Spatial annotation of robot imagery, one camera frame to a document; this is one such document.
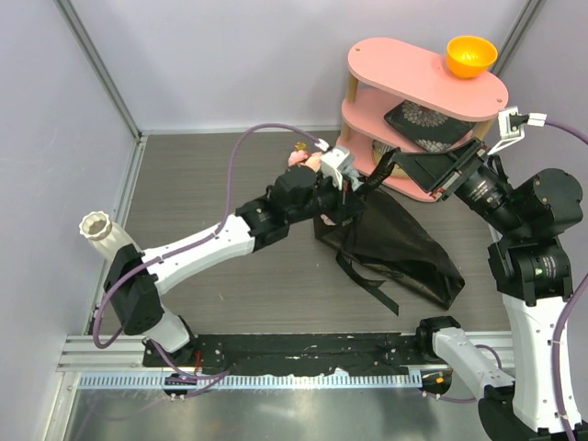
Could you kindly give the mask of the black ribbon with gold lettering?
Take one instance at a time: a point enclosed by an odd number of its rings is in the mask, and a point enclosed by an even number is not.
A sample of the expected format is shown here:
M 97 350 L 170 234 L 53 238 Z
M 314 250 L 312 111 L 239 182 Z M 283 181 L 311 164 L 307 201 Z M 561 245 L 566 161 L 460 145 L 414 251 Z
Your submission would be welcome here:
M 366 201 L 367 196 L 378 188 L 383 181 L 390 176 L 391 171 L 395 165 L 392 160 L 394 153 L 385 153 L 384 158 L 379 161 L 374 171 L 364 180 L 364 184 L 358 189 L 359 197 Z M 393 314 L 398 316 L 400 314 L 399 304 L 392 300 L 386 293 L 384 293 L 380 287 L 384 283 L 383 280 L 367 279 L 362 277 L 353 268 L 353 256 L 345 253 L 345 248 L 348 245 L 355 245 L 357 239 L 357 229 L 361 221 L 363 220 L 363 209 L 358 215 L 356 215 L 349 225 L 344 239 L 342 240 L 341 246 L 339 247 L 335 256 L 336 263 L 341 267 L 345 274 L 359 287 L 370 294 L 374 299 L 384 305 Z

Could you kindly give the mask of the flower bouquet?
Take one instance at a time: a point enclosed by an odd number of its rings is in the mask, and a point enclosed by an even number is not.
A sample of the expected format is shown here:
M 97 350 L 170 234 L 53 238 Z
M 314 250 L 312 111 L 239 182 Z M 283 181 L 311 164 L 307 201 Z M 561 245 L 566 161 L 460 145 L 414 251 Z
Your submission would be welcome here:
M 394 314 L 400 306 L 381 289 L 383 282 L 362 277 L 358 263 L 413 294 L 448 310 L 465 280 L 446 250 L 390 194 L 375 190 L 367 208 L 346 225 L 320 215 L 313 220 L 314 237 L 336 251 L 343 272 Z

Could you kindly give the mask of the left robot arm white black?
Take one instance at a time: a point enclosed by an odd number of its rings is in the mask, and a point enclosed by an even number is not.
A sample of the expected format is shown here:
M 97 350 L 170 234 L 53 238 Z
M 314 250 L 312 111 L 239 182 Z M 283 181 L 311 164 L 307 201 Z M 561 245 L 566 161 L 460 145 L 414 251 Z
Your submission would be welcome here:
M 206 269 L 285 239 L 295 223 L 321 216 L 334 223 L 352 219 L 365 207 L 358 194 L 362 185 L 355 170 L 331 177 L 294 165 L 264 195 L 204 231 L 151 250 L 122 245 L 114 253 L 104 284 L 120 332 L 144 335 L 163 349 L 172 364 L 188 365 L 196 353 L 194 336 L 161 297 Z

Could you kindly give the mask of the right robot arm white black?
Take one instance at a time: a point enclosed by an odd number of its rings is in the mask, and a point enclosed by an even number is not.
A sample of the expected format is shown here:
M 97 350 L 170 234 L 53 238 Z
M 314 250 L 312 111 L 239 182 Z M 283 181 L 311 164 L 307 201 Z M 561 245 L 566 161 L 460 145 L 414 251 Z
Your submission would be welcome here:
M 444 153 L 393 149 L 379 163 L 386 174 L 400 168 L 433 198 L 460 199 L 499 234 L 488 261 L 510 323 L 515 373 L 495 367 L 448 316 L 420 322 L 416 355 L 441 358 L 464 381 L 489 438 L 584 440 L 566 330 L 581 289 L 560 242 L 582 220 L 580 183 L 547 168 L 513 187 L 499 156 L 477 139 Z

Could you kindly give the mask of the white ribbed vase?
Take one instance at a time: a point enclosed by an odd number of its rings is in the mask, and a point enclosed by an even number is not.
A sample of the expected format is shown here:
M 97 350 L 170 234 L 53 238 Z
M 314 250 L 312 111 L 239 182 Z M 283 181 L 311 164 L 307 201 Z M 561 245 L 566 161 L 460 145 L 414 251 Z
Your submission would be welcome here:
M 104 211 L 86 214 L 79 224 L 79 232 L 110 264 L 114 262 L 117 252 L 127 245 L 132 245 L 136 251 L 140 250 L 124 228 Z

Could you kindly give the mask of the black floral square plate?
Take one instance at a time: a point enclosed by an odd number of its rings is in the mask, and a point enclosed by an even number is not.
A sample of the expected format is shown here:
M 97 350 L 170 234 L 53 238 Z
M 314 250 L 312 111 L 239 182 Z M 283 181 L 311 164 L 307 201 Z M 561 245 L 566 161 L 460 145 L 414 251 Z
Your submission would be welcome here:
M 389 110 L 384 121 L 402 137 L 429 153 L 443 153 L 460 145 L 475 123 L 404 100 Z

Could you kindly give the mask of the beige ceramic bowl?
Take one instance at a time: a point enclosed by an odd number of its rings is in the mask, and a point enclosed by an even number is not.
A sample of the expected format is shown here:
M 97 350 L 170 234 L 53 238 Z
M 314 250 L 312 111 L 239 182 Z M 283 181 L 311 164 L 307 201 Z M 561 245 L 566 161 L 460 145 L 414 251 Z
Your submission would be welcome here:
M 391 151 L 393 149 L 393 146 L 388 145 L 382 141 L 373 140 L 371 143 L 371 148 L 372 148 L 372 155 L 373 155 L 374 164 L 378 164 L 379 161 L 381 160 L 382 156 L 385 153 Z M 394 166 L 390 176 L 394 177 L 394 178 L 403 178 L 403 179 L 406 179 L 408 177 L 408 175 L 398 165 Z

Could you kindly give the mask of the pink three-tier shelf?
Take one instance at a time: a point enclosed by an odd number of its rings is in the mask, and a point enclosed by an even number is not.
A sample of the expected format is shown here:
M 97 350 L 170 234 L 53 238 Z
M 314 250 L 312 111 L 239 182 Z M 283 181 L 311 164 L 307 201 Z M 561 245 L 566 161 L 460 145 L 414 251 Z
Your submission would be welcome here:
M 347 54 L 348 82 L 341 106 L 337 142 L 354 156 L 364 175 L 376 166 L 374 140 L 405 152 L 421 150 L 384 122 L 384 114 L 404 100 L 476 123 L 472 135 L 484 138 L 509 98 L 506 85 L 492 73 L 459 79 L 447 57 L 392 38 L 369 38 Z

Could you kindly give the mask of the orange plastic bowl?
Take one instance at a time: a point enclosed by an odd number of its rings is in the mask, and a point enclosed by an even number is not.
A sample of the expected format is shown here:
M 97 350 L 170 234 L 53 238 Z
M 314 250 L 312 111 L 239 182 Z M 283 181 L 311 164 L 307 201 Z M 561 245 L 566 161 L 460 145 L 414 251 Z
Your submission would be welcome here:
M 482 37 L 462 35 L 447 44 L 447 68 L 460 79 L 477 77 L 487 71 L 497 58 L 497 48 Z

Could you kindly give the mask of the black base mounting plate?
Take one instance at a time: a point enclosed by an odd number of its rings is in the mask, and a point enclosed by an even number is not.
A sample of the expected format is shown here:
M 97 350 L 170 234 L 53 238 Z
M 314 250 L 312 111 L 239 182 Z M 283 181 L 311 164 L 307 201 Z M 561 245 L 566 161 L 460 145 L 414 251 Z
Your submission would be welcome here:
M 401 333 L 201 334 L 170 359 L 207 375 L 317 377 L 338 368 L 352 377 L 403 375 L 410 366 L 443 365 L 418 337 Z

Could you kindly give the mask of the aluminium frame rail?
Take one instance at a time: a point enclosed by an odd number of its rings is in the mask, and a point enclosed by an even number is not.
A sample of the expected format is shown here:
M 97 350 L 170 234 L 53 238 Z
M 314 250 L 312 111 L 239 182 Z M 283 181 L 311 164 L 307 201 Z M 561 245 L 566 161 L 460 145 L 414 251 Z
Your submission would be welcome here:
M 3 360 L 53 371 L 101 272 L 79 222 L 118 205 L 135 142 L 58 6 L 36 1 L 30 14 L 14 105 L 28 122 L 3 165 Z

